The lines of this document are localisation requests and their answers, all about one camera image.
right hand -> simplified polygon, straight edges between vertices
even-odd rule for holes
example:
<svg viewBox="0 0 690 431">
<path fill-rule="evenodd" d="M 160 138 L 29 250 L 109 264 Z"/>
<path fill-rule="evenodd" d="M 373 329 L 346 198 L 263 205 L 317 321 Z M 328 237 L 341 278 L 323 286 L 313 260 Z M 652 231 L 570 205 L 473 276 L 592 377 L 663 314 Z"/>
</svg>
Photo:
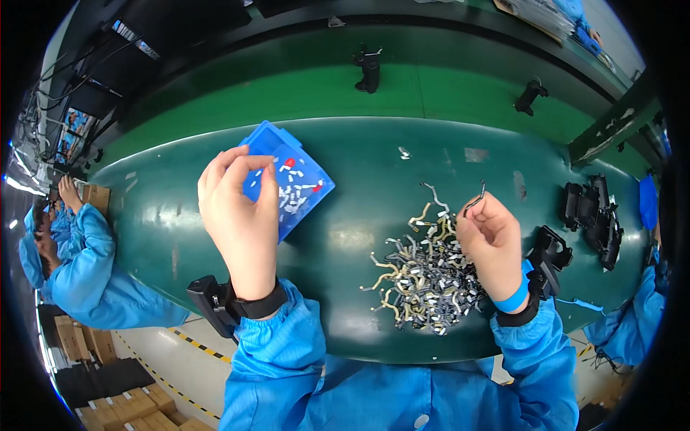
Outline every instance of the right hand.
<svg viewBox="0 0 690 431">
<path fill-rule="evenodd" d="M 476 200 L 473 197 L 457 214 L 455 236 L 462 252 L 477 268 L 477 277 L 486 293 L 494 301 L 505 301 L 517 292 L 522 283 L 522 248 L 520 223 L 491 193 L 467 211 L 465 207 Z M 511 314 L 521 312 L 529 300 Z"/>
<path fill-rule="evenodd" d="M 77 187 L 75 187 L 74 181 L 65 175 L 60 179 L 57 189 L 60 192 L 60 198 L 65 205 L 69 208 L 72 208 L 72 211 L 74 211 L 75 214 L 78 213 L 83 206 L 83 202 L 79 198 L 79 193 L 77 193 Z"/>
<path fill-rule="evenodd" d="M 241 146 L 218 154 L 197 187 L 204 227 L 228 266 L 235 294 L 254 301 L 275 287 L 278 184 L 273 156 L 248 156 L 248 151 Z M 252 202 L 242 183 L 249 171 L 262 168 L 261 194 Z"/>
</svg>

yellow black floor tape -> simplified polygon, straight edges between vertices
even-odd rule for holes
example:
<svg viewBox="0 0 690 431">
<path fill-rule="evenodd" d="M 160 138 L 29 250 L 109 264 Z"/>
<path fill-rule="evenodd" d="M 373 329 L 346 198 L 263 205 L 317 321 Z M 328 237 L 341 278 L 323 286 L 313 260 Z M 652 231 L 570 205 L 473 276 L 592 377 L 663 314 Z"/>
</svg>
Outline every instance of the yellow black floor tape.
<svg viewBox="0 0 690 431">
<path fill-rule="evenodd" d="M 168 328 L 168 330 L 170 332 L 172 332 L 173 334 L 177 335 L 178 337 L 180 337 L 181 339 L 183 339 L 184 341 L 187 341 L 189 344 L 193 345 L 194 347 L 201 349 L 202 352 L 211 355 L 212 357 L 218 358 L 221 361 L 226 362 L 226 363 L 232 363 L 232 361 L 233 361 L 232 358 L 227 357 L 223 354 L 220 354 L 214 350 L 207 348 L 203 344 L 200 344 L 200 343 L 194 341 L 193 339 L 191 339 L 190 337 L 187 337 L 185 334 L 176 330 L 175 328 Z"/>
<path fill-rule="evenodd" d="M 148 364 L 147 364 L 147 363 L 146 363 L 146 362 L 145 362 L 145 361 L 134 351 L 134 349 L 132 349 L 132 348 L 130 347 L 130 345 L 127 344 L 127 341 L 125 341 L 125 339 L 122 338 L 122 336 L 120 335 L 120 333 L 119 333 L 118 331 L 115 331 L 115 334 L 117 334 L 117 336 L 120 337 L 120 339 L 122 340 L 122 342 L 124 343 L 124 345 L 127 346 L 127 348 L 128 348 L 128 349 L 132 352 L 132 354 L 135 356 L 135 358 L 137 358 L 137 360 L 138 360 L 139 362 L 141 362 L 141 364 L 142 364 L 143 366 L 145 366 L 147 370 L 151 371 L 151 373 L 152 373 L 154 376 L 156 376 L 160 381 L 162 381 L 163 383 L 165 383 L 170 389 L 172 389 L 173 391 L 175 391 L 176 394 L 178 394 L 179 396 L 181 396 L 184 400 L 189 401 L 193 406 L 195 406 L 196 408 L 198 408 L 198 409 L 201 410 L 202 412 L 206 413 L 208 416 L 210 416 L 210 417 L 212 417 L 212 418 L 214 418 L 214 419 L 220 420 L 220 417 L 219 417 L 219 416 L 216 416 L 215 414 L 209 412 L 207 409 L 205 409 L 205 408 L 201 407 L 199 404 L 197 404 L 197 403 L 196 403 L 194 400 L 192 400 L 190 397 L 187 397 L 185 394 L 183 394 L 182 392 L 180 392 L 180 391 L 178 391 L 177 389 L 175 389 L 175 387 L 174 387 L 173 385 L 169 384 L 167 380 L 165 380 L 163 377 L 160 376 L 160 374 L 158 374 L 157 372 L 155 372 L 155 371 L 153 370 L 153 368 L 151 368 L 150 366 L 148 366 Z"/>
</svg>

cardboard box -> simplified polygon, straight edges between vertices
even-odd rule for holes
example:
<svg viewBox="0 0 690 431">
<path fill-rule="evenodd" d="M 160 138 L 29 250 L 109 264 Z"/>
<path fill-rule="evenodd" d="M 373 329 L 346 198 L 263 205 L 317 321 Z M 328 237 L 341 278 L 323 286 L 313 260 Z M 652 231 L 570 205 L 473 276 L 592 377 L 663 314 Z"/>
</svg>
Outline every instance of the cardboard box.
<svg viewBox="0 0 690 431">
<path fill-rule="evenodd" d="M 144 421 L 146 421 L 148 426 L 153 428 L 154 431 L 179 431 L 179 427 L 160 411 L 156 411 L 154 414 L 149 414 L 144 418 Z"/>
<path fill-rule="evenodd" d="M 119 431 L 122 428 L 123 422 L 117 417 L 105 398 L 89 401 L 88 405 L 106 431 Z"/>
<path fill-rule="evenodd" d="M 86 347 L 86 339 L 84 338 L 84 333 L 81 329 L 81 326 L 75 326 L 74 331 L 75 337 L 77 338 L 77 347 L 79 348 L 79 354 L 81 355 L 81 358 L 86 359 L 87 361 L 90 360 L 91 357 L 88 354 L 88 348 Z"/>
<path fill-rule="evenodd" d="M 103 365 L 108 365 L 117 360 L 115 354 L 115 347 L 112 345 L 112 336 L 110 331 L 103 331 L 88 326 L 82 326 L 81 329 L 86 339 L 86 347 L 89 350 L 96 352 L 98 360 Z"/>
<path fill-rule="evenodd" d="M 60 338 L 62 350 L 67 358 L 70 361 L 80 360 L 81 353 L 77 345 L 77 336 L 74 326 L 72 326 L 72 319 L 69 316 L 56 316 L 55 327 L 57 328 L 57 336 Z"/>
<path fill-rule="evenodd" d="M 75 408 L 75 412 L 86 431 L 105 431 L 91 407 Z"/>
<path fill-rule="evenodd" d="M 145 417 L 158 411 L 156 403 L 154 403 L 153 400 L 151 400 L 151 398 L 149 398 L 144 391 L 139 388 L 122 392 L 122 394 L 129 399 L 130 403 L 132 403 L 132 406 L 139 417 Z"/>
<path fill-rule="evenodd" d="M 175 400 L 168 395 L 168 393 L 161 388 L 158 383 L 148 385 L 141 390 L 148 395 L 148 397 L 156 404 L 158 410 L 162 411 L 165 415 L 170 416 L 177 411 L 177 407 L 175 407 Z"/>
<path fill-rule="evenodd" d="M 96 186 L 95 184 L 86 184 L 81 195 L 81 200 L 84 203 L 90 203 L 96 207 L 96 209 L 101 212 L 103 217 L 105 217 L 108 213 L 110 189 Z"/>
<path fill-rule="evenodd" d="M 193 417 L 179 426 L 180 431 L 215 431 L 210 426 Z"/>
<path fill-rule="evenodd" d="M 139 417 L 135 407 L 132 405 L 124 395 L 115 395 L 114 397 L 106 397 L 106 401 L 110 404 L 110 408 L 115 412 L 122 423 L 130 422 Z"/>
<path fill-rule="evenodd" d="M 180 412 L 169 414 L 168 419 L 170 419 L 177 426 L 187 422 L 187 418 Z"/>
<path fill-rule="evenodd" d="M 123 430 L 127 431 L 155 431 L 153 428 L 148 426 L 148 424 L 142 418 L 133 419 L 131 422 L 127 422 L 123 426 Z"/>
</svg>

worker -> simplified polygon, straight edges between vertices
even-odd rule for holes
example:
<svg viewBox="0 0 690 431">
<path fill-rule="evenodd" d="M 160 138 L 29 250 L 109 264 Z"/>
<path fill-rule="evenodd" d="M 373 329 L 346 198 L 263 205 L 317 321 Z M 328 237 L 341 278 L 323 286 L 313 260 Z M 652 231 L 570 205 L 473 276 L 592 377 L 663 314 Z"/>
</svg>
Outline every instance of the worker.
<svg viewBox="0 0 690 431">
<path fill-rule="evenodd" d="M 476 361 L 400 366 L 326 355 L 319 303 L 276 280 L 273 156 L 247 154 L 246 146 L 222 152 L 197 184 L 204 227 L 238 304 L 251 304 L 254 316 L 235 330 L 220 430 L 575 429 L 575 350 L 553 300 L 526 289 L 520 225 L 495 197 L 486 193 L 457 219 L 457 238 L 486 292 L 507 310 L 491 319 L 503 366 L 515 378 L 505 386 Z M 252 202 L 242 183 L 258 169 L 261 192 Z"/>
<path fill-rule="evenodd" d="M 584 327 L 587 340 L 597 355 L 625 365 L 636 366 L 646 357 L 661 321 L 669 288 L 668 263 L 660 256 L 660 229 L 651 249 L 640 288 L 622 307 Z"/>
<path fill-rule="evenodd" d="M 570 20 L 575 23 L 576 27 L 582 27 L 582 29 L 589 34 L 589 37 L 596 40 L 600 47 L 604 47 L 601 36 L 594 31 L 584 17 L 582 0 L 553 0 L 553 4 L 555 4 L 566 17 L 570 18 Z"/>
<path fill-rule="evenodd" d="M 59 191 L 76 214 L 73 230 L 83 235 L 83 250 L 63 261 L 50 233 L 36 233 L 36 248 L 28 249 L 27 258 L 33 268 L 42 260 L 39 265 L 43 277 L 37 280 L 36 274 L 32 274 L 41 293 L 73 319 L 96 329 L 167 328 L 183 324 L 189 311 L 134 280 L 113 263 L 115 241 L 106 219 L 91 204 L 81 202 L 72 180 L 63 177 Z"/>
</svg>

stack of cardboard boxes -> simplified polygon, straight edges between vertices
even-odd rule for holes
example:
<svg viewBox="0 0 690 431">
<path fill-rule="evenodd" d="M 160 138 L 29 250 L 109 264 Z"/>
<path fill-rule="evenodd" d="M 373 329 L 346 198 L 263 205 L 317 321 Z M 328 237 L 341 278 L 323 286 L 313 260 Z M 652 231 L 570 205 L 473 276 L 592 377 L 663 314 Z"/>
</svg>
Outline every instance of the stack of cardboard boxes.
<svg viewBox="0 0 690 431">
<path fill-rule="evenodd" d="M 89 351 L 94 352 L 103 365 L 117 360 L 110 331 L 83 326 L 69 316 L 56 316 L 55 327 L 62 350 L 70 361 L 91 360 Z"/>
<path fill-rule="evenodd" d="M 199 419 L 187 420 L 175 401 L 156 383 L 75 409 L 87 431 L 211 431 Z"/>
</svg>

